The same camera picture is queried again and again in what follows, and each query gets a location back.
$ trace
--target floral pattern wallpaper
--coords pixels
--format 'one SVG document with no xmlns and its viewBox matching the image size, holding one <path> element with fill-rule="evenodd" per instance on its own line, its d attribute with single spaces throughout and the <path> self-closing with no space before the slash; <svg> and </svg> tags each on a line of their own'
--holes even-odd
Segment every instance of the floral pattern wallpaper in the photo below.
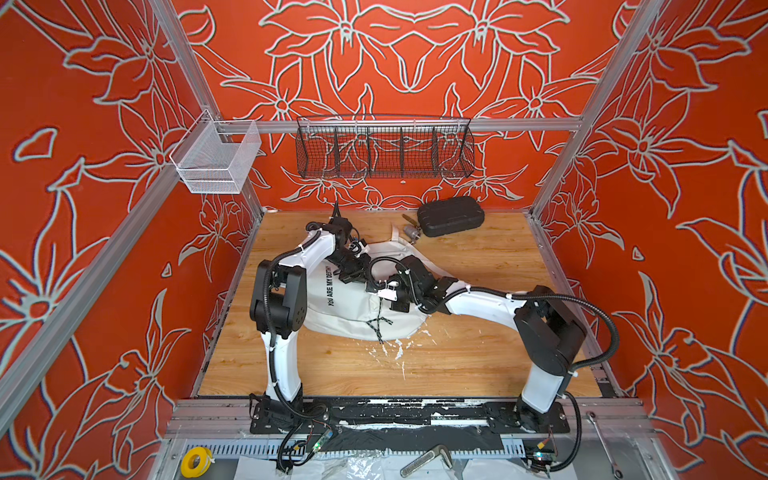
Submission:
<svg viewBox="0 0 768 480">
<path fill-rule="evenodd" d="M 667 0 L 541 219 L 681 478 L 768 476 L 766 57 L 763 2 Z"/>
<path fill-rule="evenodd" d="M 146 0 L 3 2 L 0 36 L 2 375 L 200 109 Z M 256 224 L 177 184 L 0 439 L 0 478 L 146 476 Z"/>
<path fill-rule="evenodd" d="M 227 119 L 397 113 L 569 118 L 639 0 L 173 1 Z M 526 208 L 568 133 L 478 132 L 462 179 L 302 179 L 289 134 L 263 136 L 250 180 L 281 210 L 414 208 L 472 195 Z"/>
</svg>

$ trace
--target white bag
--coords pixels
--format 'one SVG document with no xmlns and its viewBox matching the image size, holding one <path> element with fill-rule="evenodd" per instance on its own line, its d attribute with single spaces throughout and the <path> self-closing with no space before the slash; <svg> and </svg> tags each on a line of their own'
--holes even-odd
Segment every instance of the white bag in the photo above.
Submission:
<svg viewBox="0 0 768 480">
<path fill-rule="evenodd" d="M 418 257 L 437 276 L 452 276 L 427 260 L 410 243 L 400 238 L 399 231 L 392 226 L 392 239 L 381 243 L 370 243 L 368 254 L 371 258 L 394 257 L 402 259 L 408 255 Z M 364 283 L 343 283 L 333 275 L 336 266 L 323 260 L 307 276 L 307 312 L 304 325 L 315 332 L 346 336 L 359 340 L 394 340 L 406 338 L 415 333 L 426 314 L 411 304 L 408 313 L 390 310 L 391 302 L 366 292 Z M 392 262 L 379 262 L 373 266 L 373 276 L 387 278 L 396 272 Z"/>
</svg>

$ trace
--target wooden floor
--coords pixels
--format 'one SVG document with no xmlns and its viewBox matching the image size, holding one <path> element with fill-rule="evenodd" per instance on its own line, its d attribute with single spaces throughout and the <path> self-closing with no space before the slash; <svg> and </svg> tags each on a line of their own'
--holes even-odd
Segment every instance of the wooden floor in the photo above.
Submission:
<svg viewBox="0 0 768 480">
<path fill-rule="evenodd" d="M 401 229 L 406 224 L 401 213 L 344 214 L 369 243 L 389 240 L 393 223 Z M 261 260 L 300 243 L 307 222 L 324 221 L 326 216 L 295 212 L 264 217 L 201 395 L 264 392 L 264 346 L 248 315 L 256 268 Z M 551 286 L 522 214 L 489 213 L 478 229 L 423 237 L 416 247 L 437 266 L 473 285 L 508 291 Z M 299 331 L 298 342 L 305 395 L 517 396 L 531 365 L 515 331 L 471 316 L 441 313 L 429 317 L 410 338 L 383 345 L 307 328 Z M 601 395 L 589 369 L 582 369 L 568 389 L 576 396 Z"/>
</svg>

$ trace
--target black plastic case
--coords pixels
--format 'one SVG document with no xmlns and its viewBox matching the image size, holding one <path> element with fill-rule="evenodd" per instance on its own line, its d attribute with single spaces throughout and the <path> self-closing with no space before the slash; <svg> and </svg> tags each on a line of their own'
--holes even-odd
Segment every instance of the black plastic case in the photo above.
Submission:
<svg viewBox="0 0 768 480">
<path fill-rule="evenodd" d="M 423 204 L 416 216 L 427 237 L 470 230 L 485 221 L 485 212 L 472 197 L 453 197 Z"/>
</svg>

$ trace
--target yellow tape roll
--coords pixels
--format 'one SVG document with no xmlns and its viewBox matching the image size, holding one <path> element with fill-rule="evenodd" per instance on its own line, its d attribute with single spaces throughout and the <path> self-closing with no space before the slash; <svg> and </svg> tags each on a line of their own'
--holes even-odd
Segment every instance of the yellow tape roll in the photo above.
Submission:
<svg viewBox="0 0 768 480">
<path fill-rule="evenodd" d="M 185 478 L 197 478 L 205 473 L 213 462 L 214 457 L 209 449 L 195 447 L 181 459 L 181 474 Z"/>
</svg>

